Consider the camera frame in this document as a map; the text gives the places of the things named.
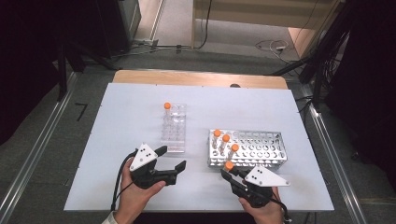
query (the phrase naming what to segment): gray floor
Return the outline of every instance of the gray floor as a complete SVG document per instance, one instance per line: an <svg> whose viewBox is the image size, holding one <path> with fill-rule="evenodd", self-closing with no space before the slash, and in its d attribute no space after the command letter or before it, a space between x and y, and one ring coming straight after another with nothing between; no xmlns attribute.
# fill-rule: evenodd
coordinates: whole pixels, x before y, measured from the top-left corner
<svg viewBox="0 0 396 224"><path fill-rule="evenodd" d="M159 45L200 47L205 40L205 20L196 19L192 27L192 1L166 0L154 39ZM276 47L286 47L279 55L286 62L299 60L286 27L247 24L229 21L210 21L207 25L207 40L202 52L224 53L277 59Z"/></svg>
<svg viewBox="0 0 396 224"><path fill-rule="evenodd" d="M116 62L116 65L124 69L168 69L262 75L274 72L283 67L284 63L278 59L263 60L261 57L197 51L182 51L176 54L174 50L162 50L124 56ZM77 86L69 104L8 223L101 223L107 216L107 212L64 212L63 208L106 85L112 81L114 73L101 65L90 65L84 74L78 74ZM288 81L288 86L294 96L301 97L301 85L296 81L296 77L286 74L284 78ZM44 127L56 98L57 88L54 88L26 118L13 137L0 146L0 194L2 197ZM75 103L88 104L80 121L77 119L82 108ZM304 106L304 102L297 104L300 108ZM396 204L391 200L395 198L395 193L384 173L373 165L350 159L354 150L348 141L347 128L325 106L322 108L334 146L361 200L368 223L395 223ZM306 130L316 152L323 177L329 183L327 188L335 208L333 212L318 213L318 223L352 223L340 188L323 151L318 132L309 116L306 117ZM291 215L293 223L303 223L306 214L292 213ZM177 217L164 218L163 222L174 222L175 218ZM207 222L205 218L208 218L208 214L201 214L184 222ZM145 223L145 220L142 219L136 223ZM308 223L313 223L313 215Z"/></svg>

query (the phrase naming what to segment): white sleeve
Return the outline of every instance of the white sleeve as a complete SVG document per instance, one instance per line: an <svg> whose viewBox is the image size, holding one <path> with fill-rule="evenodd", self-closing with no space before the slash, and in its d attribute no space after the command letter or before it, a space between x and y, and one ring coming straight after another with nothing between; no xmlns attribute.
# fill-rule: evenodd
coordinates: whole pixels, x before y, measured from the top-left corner
<svg viewBox="0 0 396 224"><path fill-rule="evenodd" d="M111 212L102 224L118 224L116 219L114 219L114 212Z"/></svg>

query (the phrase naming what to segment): cable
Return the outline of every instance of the cable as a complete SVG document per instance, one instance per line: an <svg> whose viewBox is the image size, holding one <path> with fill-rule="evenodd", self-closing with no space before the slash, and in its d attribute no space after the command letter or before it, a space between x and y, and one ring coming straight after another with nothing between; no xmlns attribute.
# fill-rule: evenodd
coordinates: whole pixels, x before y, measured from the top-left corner
<svg viewBox="0 0 396 224"><path fill-rule="evenodd" d="M310 212L306 213L305 219L304 219L304 224L306 224L308 222L309 216L311 215Z"/></svg>
<svg viewBox="0 0 396 224"><path fill-rule="evenodd" d="M117 181L116 181L116 187L114 188L114 194L113 194L113 202L111 204L110 207L110 211L115 211L116 210L116 201L118 199L118 197L120 196L121 192L123 192L125 189L127 189L130 185L132 185L133 183L131 183L130 185L128 185L128 187L124 188L119 195L117 195L117 192L119 191L119 184L120 184L120 178L121 178L121 174L122 174L122 169L125 166L125 163L131 159L134 156L134 153L129 154L122 162L121 167L119 169L119 174L117 175Z"/></svg>
<svg viewBox="0 0 396 224"><path fill-rule="evenodd" d="M337 5L336 4L334 4L333 6L332 6L332 9L331 9L331 11L333 11L334 10L334 8L336 7ZM327 14L327 16L326 16L326 18L324 19L324 22L326 22L326 20L329 18L329 16L330 16L330 14L331 13L328 13ZM324 32L324 30L322 30L321 32L320 32L320 35L318 36L318 40L317 40L317 48L318 48L318 44L319 44L319 40L320 40L320 37L321 37L321 35L323 34L323 32Z"/></svg>
<svg viewBox="0 0 396 224"><path fill-rule="evenodd" d="M273 202L273 203L279 204L280 207L283 209L283 212L284 212L284 214L283 214L284 222L283 223L285 223L285 224L291 223L291 219L289 217L289 212L288 212L288 207L286 207L285 204L283 204L282 202L280 202L278 200L275 200L275 199L271 198L270 201Z"/></svg>
<svg viewBox="0 0 396 224"><path fill-rule="evenodd" d="M134 181L131 182L131 184L127 185L125 188L123 188L120 193L117 195L116 200L120 197L120 195L126 190L128 189L132 184L134 183Z"/></svg>
<svg viewBox="0 0 396 224"><path fill-rule="evenodd" d="M304 96L304 97L301 97L301 98L297 98L297 99L294 99L294 101L301 101L301 100L306 100L306 99L312 99L314 96L313 95L310 95L310 96Z"/></svg>
<svg viewBox="0 0 396 224"><path fill-rule="evenodd" d="M204 1L201 1L201 8L204 8ZM202 45L202 40L204 39L203 38L203 34L204 34L204 27L203 27L203 18L204 17L204 11L203 10L201 10L201 22L200 22L200 27L201 27L201 33L200 33L200 40L201 40L201 45Z"/></svg>
<svg viewBox="0 0 396 224"><path fill-rule="evenodd" d="M190 46L185 45L157 45L153 46L154 48L179 48L179 49L192 49Z"/></svg>
<svg viewBox="0 0 396 224"><path fill-rule="evenodd" d="M324 62L324 67L321 70L319 70L319 72L324 77L322 81L322 86L326 91L332 89L331 81L332 78L334 77L334 72L338 67L336 62L340 62L335 58L338 54L339 49L346 42L348 37L349 37L349 32L344 32L341 34L341 37L337 40L333 49L330 50L327 60Z"/></svg>
<svg viewBox="0 0 396 224"><path fill-rule="evenodd" d="M282 60L283 62L285 62L285 63L291 63L291 62L286 61L286 60L284 60L283 58L280 57L280 53L282 53L283 50L281 50L281 51L279 52L279 54L276 54L276 53L274 52L274 50L272 49L272 45L273 45L275 42L279 42L279 41L285 42L285 43L287 44L286 47L289 45L289 43L288 43L287 41L285 41L285 40L275 40L275 41L271 41L271 43L270 43L270 50L271 50L271 52L272 52L278 59Z"/></svg>
<svg viewBox="0 0 396 224"><path fill-rule="evenodd" d="M276 195L273 193L273 196L275 197L275 199L277 199L279 201L279 199L276 197Z"/></svg>
<svg viewBox="0 0 396 224"><path fill-rule="evenodd" d="M270 45L269 45L269 48L271 48L273 43L277 43L277 42L285 43L285 46L280 46L280 47L283 48L282 50L285 50L289 46L289 42L286 41L286 40L262 40L262 41L256 43L254 46L256 47L256 49L259 49L259 50L262 50L262 51L271 51L270 49L262 49L262 46L260 45L260 43L265 43L265 42L271 42Z"/></svg>
<svg viewBox="0 0 396 224"><path fill-rule="evenodd" d="M317 1L315 2L314 7L313 7L312 10L311 10L311 14L310 14L309 17L308 17L308 21L306 21L306 23L305 23L305 25L303 26L303 28L301 28L300 31L298 32L297 37L295 38L295 41L294 41L294 42L297 42L297 39L298 39L298 37L300 36L300 32L305 28L305 26L309 23L309 21L311 21L311 17L312 17L312 15L314 14L314 11L315 11L315 8L317 7L318 1L319 1L319 0L317 0Z"/></svg>
<svg viewBox="0 0 396 224"><path fill-rule="evenodd" d="M306 124L306 115L308 114L308 110L309 110L309 106L311 106L312 102L313 102L313 96L312 98L307 98L309 99L305 105L303 106L303 108L301 108L298 112L301 113L302 111L303 113L303 125L305 126Z"/></svg>
<svg viewBox="0 0 396 224"><path fill-rule="evenodd" d="M210 15L210 9L212 8L212 2L213 2L213 0L210 0L209 8L207 9L204 43L202 43L201 46L198 47L198 49L201 49L204 46L204 44L206 43L206 40L207 40L207 25L209 24L209 15Z"/></svg>
<svg viewBox="0 0 396 224"><path fill-rule="evenodd" d="M151 50L143 51L143 52L120 54L120 55L117 55L117 56L114 56L114 57L122 57L122 56L127 56L127 55L140 55L140 54L146 54L146 53L157 52L157 51L165 50L165 49L175 49L175 50L178 50L179 48L170 48L170 47L164 47L164 48L163 48L163 47L161 47L161 48L151 49Z"/></svg>

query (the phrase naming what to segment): finger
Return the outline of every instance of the finger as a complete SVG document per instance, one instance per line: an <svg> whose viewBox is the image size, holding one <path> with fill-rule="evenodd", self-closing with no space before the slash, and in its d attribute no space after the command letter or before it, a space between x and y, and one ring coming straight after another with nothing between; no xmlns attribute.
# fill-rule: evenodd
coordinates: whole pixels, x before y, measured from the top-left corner
<svg viewBox="0 0 396 224"><path fill-rule="evenodd" d="M160 190L166 185L165 181L160 181L155 183L153 186L151 186L148 189L148 196L152 197L153 195L157 194L160 192Z"/></svg>
<svg viewBox="0 0 396 224"><path fill-rule="evenodd" d="M280 201L280 197L279 197L279 191L277 190L277 187L272 187L273 193L276 196L276 199Z"/></svg>
<svg viewBox="0 0 396 224"><path fill-rule="evenodd" d="M245 211L249 212L251 210L250 203L244 198L239 198L239 202L242 204L242 207Z"/></svg>
<svg viewBox="0 0 396 224"><path fill-rule="evenodd" d="M125 165L122 169L122 181L126 182L131 182L131 171L129 170L129 167L131 166L132 162L134 161L134 157L129 159L127 162L125 162Z"/></svg>

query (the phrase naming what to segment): metal rail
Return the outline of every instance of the metal rail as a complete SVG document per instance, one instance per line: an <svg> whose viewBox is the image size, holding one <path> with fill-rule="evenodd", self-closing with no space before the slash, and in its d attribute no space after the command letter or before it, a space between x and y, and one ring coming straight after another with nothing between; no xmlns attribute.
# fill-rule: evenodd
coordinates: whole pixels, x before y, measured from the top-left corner
<svg viewBox="0 0 396 224"><path fill-rule="evenodd" d="M62 113L64 112L64 109L67 106L67 103L74 91L76 83L77 83L77 74L72 73L67 82L69 91L66 93L66 95L64 96L61 102L56 103L43 130L41 131L40 135L35 141L35 145L30 151L28 157L26 158L17 176L9 186L6 193L6 197L1 202L0 224L8 223L8 220L11 217L11 214L14 211L14 208L17 205L18 200L22 196L23 191L25 190L30 177L32 176L32 173L35 170L35 167L37 166L41 158L41 155L46 149L47 143L50 140L53 131L55 130L56 125L58 124L58 121Z"/></svg>
<svg viewBox="0 0 396 224"><path fill-rule="evenodd" d="M149 34L149 39L153 40L155 33L157 32L158 23L160 22L160 17L163 14L163 7L165 6L165 0L161 0L160 6L158 7L157 15L155 16L154 24L152 26L151 32Z"/></svg>
<svg viewBox="0 0 396 224"><path fill-rule="evenodd" d="M302 91L304 96L312 95L312 91L308 84L302 86ZM368 223L361 209L361 204L355 194L355 191L353 190L352 185L350 184L349 178L347 177L344 166L338 158L337 152L334 148L334 145L332 144L332 139L327 132L326 125L323 121L322 116L317 113L312 105L309 106L309 110L311 112L311 116L314 120L315 126L318 130L318 134L324 146L327 158L329 159L332 171L334 172L335 179L337 180L338 186L340 187L341 193L343 194L344 200L346 202L346 207L353 220L353 223Z"/></svg>

